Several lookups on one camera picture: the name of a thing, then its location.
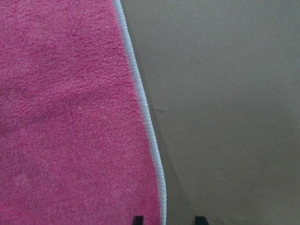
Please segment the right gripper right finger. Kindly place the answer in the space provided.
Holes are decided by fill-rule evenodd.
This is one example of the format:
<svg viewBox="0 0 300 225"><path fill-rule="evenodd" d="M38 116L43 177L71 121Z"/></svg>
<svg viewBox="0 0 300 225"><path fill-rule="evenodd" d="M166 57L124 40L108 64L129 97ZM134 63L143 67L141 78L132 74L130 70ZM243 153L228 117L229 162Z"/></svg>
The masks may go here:
<svg viewBox="0 0 300 225"><path fill-rule="evenodd" d="M196 216L195 217L195 224L196 225L208 225L208 220L204 216Z"/></svg>

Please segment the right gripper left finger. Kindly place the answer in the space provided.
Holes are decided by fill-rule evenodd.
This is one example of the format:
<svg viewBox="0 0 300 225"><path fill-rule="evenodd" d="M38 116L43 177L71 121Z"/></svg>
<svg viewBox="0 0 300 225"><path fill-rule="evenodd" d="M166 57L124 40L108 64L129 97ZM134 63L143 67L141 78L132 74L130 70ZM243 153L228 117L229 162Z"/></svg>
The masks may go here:
<svg viewBox="0 0 300 225"><path fill-rule="evenodd" d="M132 225L143 225L143 216L134 216Z"/></svg>

